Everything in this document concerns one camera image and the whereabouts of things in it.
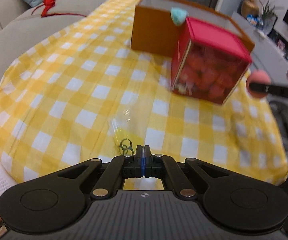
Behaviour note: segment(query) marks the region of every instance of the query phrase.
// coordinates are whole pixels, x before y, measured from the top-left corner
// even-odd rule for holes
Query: cardboard box
[[[223,104],[252,62],[231,32],[187,17],[172,59],[171,90]]]
[[[235,33],[249,52],[255,44],[245,32],[228,16],[215,10],[186,0],[140,0],[135,7],[131,48],[166,57],[172,57],[184,25],[174,25],[170,10],[179,7],[190,17],[210,22]]]

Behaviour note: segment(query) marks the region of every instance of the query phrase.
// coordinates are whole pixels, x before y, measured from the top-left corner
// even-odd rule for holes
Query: blue strip
[[[141,176],[142,177],[145,177],[145,163],[146,163],[146,158],[145,158],[144,150],[143,150],[141,154]]]

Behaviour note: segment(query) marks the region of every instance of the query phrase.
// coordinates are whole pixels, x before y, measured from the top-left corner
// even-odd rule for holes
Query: transparent red box
[[[222,105],[251,63],[236,35],[187,17],[172,58],[171,90]]]

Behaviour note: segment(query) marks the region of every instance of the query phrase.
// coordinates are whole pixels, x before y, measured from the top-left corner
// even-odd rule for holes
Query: pink ball
[[[247,88],[248,92],[250,93],[250,95],[254,98],[264,98],[268,95],[266,93],[258,93],[258,92],[253,92],[252,90],[250,90],[249,84],[252,82],[270,85],[271,84],[270,77],[268,76],[268,74],[265,71],[256,70],[256,71],[252,72],[252,74],[247,78],[246,88]]]

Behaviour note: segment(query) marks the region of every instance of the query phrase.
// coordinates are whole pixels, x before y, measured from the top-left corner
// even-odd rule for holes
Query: red string
[[[55,15],[76,15],[76,16],[87,17],[86,15],[78,14],[78,13],[50,13],[50,14],[48,14],[48,10],[55,6],[55,0],[43,0],[43,4],[37,6],[32,11],[31,15],[33,15],[33,13],[35,12],[35,10],[37,8],[40,8],[42,6],[45,6],[45,8],[43,9],[43,11],[41,13],[41,18],[48,17],[48,16],[55,16]]]

